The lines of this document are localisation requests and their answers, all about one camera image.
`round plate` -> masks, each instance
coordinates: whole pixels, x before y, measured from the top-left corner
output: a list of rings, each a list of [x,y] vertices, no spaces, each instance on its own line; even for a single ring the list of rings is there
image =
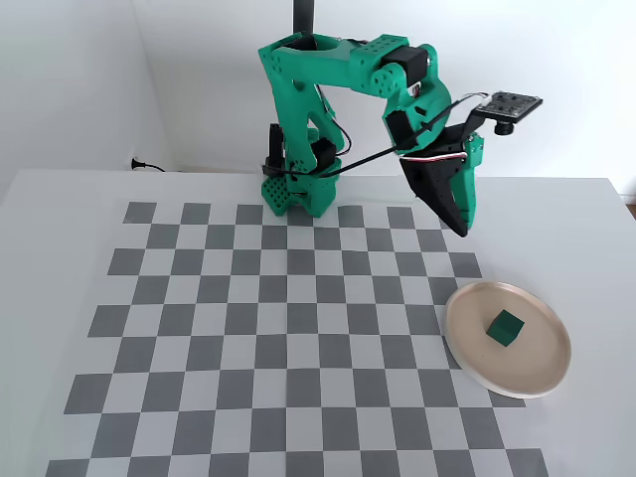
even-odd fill
[[[486,334],[504,309],[525,323],[508,347]],[[507,283],[472,283],[457,290],[448,300],[443,326],[459,366],[500,395],[545,396],[569,366],[571,346],[561,321],[535,295]]]

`white wall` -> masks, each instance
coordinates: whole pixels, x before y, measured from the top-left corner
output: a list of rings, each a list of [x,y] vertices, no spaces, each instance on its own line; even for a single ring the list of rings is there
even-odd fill
[[[256,50],[291,30],[291,0],[133,0],[175,160],[254,170],[275,111]],[[636,194],[629,138],[635,111],[635,9],[630,0],[317,0],[315,30],[431,43],[455,96],[535,94],[545,105],[511,137],[492,123],[483,176],[609,177]],[[387,146],[382,100],[328,88],[354,136],[349,160]],[[360,174],[399,174],[396,157]]]
[[[130,0],[0,2],[0,195],[24,167],[173,168]]]

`checkerboard mat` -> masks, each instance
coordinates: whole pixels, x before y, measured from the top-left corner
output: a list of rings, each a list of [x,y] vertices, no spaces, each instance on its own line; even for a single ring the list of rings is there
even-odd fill
[[[114,242],[46,477],[548,475],[441,336],[481,271],[424,205],[130,203]]]

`white table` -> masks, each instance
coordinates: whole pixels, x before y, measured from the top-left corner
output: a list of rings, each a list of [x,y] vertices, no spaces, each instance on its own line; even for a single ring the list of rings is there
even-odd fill
[[[24,171],[0,209],[0,474],[26,461],[54,371],[122,200],[259,201],[259,176]],[[410,202],[402,177],[343,177],[337,203]],[[572,361],[528,401],[532,435],[557,476],[633,475],[636,222],[607,180],[480,179],[470,232],[484,276],[544,299]]]

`green cube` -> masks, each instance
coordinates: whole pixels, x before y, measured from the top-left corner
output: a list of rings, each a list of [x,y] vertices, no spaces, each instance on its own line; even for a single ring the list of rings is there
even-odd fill
[[[512,313],[503,310],[493,320],[486,334],[504,346],[510,345],[524,327],[524,322]]]

